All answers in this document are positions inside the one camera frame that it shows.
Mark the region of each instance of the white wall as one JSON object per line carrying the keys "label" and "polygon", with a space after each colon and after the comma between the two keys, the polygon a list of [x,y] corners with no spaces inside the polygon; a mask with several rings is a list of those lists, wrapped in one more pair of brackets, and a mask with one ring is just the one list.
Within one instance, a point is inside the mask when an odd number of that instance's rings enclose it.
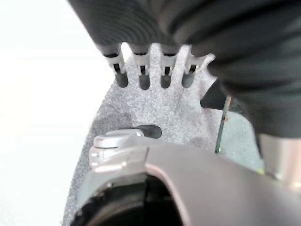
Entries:
{"label": "white wall", "polygon": [[66,0],[0,1],[1,226],[60,225],[113,80]]}

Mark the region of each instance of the black tip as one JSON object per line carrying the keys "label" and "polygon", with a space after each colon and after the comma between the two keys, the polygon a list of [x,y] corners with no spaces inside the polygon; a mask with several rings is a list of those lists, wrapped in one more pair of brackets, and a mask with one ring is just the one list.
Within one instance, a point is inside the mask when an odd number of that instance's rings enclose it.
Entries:
{"label": "black tip", "polygon": [[194,80],[194,73],[191,73],[189,72],[188,74],[183,74],[183,77],[182,77],[182,86],[184,88],[189,88],[192,83],[193,83],[193,80]]}
{"label": "black tip", "polygon": [[146,74],[140,75],[139,84],[141,89],[147,90],[150,87],[150,76]]}
{"label": "black tip", "polygon": [[136,129],[140,129],[146,137],[158,139],[162,136],[162,130],[156,125],[140,125]]}
{"label": "black tip", "polygon": [[168,88],[170,86],[170,82],[171,82],[171,76],[165,75],[165,76],[161,76],[161,87],[162,88]]}
{"label": "black tip", "polygon": [[116,77],[117,84],[118,84],[121,88],[127,87],[127,85],[128,85],[128,79],[127,79],[127,74],[126,74],[126,73],[124,73],[124,74],[117,73],[117,74],[115,75],[115,77]]}

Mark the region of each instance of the green wire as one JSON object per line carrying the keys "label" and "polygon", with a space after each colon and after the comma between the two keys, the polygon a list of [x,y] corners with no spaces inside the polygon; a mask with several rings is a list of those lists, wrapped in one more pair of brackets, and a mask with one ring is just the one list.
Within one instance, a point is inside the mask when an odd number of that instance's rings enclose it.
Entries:
{"label": "green wire", "polygon": [[225,123],[225,119],[226,119],[226,116],[227,116],[227,112],[229,110],[230,103],[231,103],[231,97],[227,96],[226,101],[225,101],[225,105],[224,105],[224,109],[222,110],[222,120],[221,120],[221,123],[220,123],[220,128],[218,130],[218,135],[217,135],[217,140],[216,140],[216,146],[215,146],[215,153],[216,154],[221,152],[222,131],[224,129],[224,123]]}

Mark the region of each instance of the gray felt surface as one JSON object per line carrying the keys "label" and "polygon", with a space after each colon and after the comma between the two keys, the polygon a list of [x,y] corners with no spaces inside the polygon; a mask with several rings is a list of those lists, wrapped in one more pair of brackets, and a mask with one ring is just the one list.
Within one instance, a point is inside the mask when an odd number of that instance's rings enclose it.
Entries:
{"label": "gray felt surface", "polygon": [[[131,57],[127,62],[128,87],[119,88],[114,82],[96,114],[74,172],[63,226],[70,224],[78,208],[76,203],[79,187],[89,171],[88,151],[93,138],[99,134],[122,127],[156,124],[162,129],[162,140],[192,144],[198,146],[200,151],[202,147],[206,147],[214,152],[222,112],[202,109],[199,104],[201,97],[215,80],[206,70],[210,59],[205,61],[204,69],[196,75],[192,86],[183,88],[181,79],[188,48],[182,48],[178,54],[171,86],[163,89],[160,86],[158,45],[154,44],[150,51],[150,89],[144,91],[139,88],[136,66]],[[236,113],[229,113],[228,117],[222,137],[221,154],[254,170],[262,167],[249,121]]]}

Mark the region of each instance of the silver metal part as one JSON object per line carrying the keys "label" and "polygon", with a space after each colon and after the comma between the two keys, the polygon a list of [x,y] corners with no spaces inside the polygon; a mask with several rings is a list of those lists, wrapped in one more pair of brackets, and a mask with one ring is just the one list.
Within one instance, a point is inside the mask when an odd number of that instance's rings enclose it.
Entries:
{"label": "silver metal part", "polygon": [[[111,133],[117,133],[122,130],[115,130]],[[136,136],[135,133],[129,136],[116,149],[98,149],[106,157],[93,166],[92,170],[85,177],[81,186],[78,207],[81,207],[87,199],[101,186],[110,183],[111,180],[145,172],[145,159],[150,145],[160,145],[162,141],[144,136]]]}
{"label": "silver metal part", "polygon": [[150,146],[146,171],[168,188],[184,226],[300,225],[297,194],[212,150]]}
{"label": "silver metal part", "polygon": [[[175,61],[177,59],[177,55],[174,56],[165,56],[163,53],[161,53],[161,75],[165,76],[171,76],[173,73]],[[169,67],[169,73],[165,74],[165,68]]]}
{"label": "silver metal part", "polygon": [[196,66],[194,73],[199,72],[202,69],[202,64],[206,58],[207,56],[195,57],[191,54],[191,51],[189,51],[185,63],[184,73],[189,74],[192,65]]}
{"label": "silver metal part", "polygon": [[124,74],[126,72],[126,68],[125,68],[125,63],[124,63],[124,59],[123,59],[123,55],[122,55],[122,51],[120,51],[119,55],[117,57],[106,57],[110,67],[112,68],[112,70],[114,71],[115,74],[117,74],[118,72],[115,70],[114,65],[115,64],[119,64],[119,68],[120,68],[120,73]]}
{"label": "silver metal part", "polygon": [[106,159],[123,152],[120,147],[133,136],[144,137],[144,134],[139,129],[119,129],[95,137],[89,151],[89,166],[95,169]]}
{"label": "silver metal part", "polygon": [[148,75],[150,73],[150,54],[149,52],[145,55],[136,55],[134,54],[134,59],[136,66],[138,68],[138,75],[142,75],[141,66],[145,66],[145,74]]}
{"label": "silver metal part", "polygon": [[300,225],[298,194],[212,150],[163,143],[135,133],[115,146],[120,152],[86,176],[79,207],[114,179],[147,173],[165,184],[184,226]]}
{"label": "silver metal part", "polygon": [[265,174],[301,193],[301,139],[260,135]]}

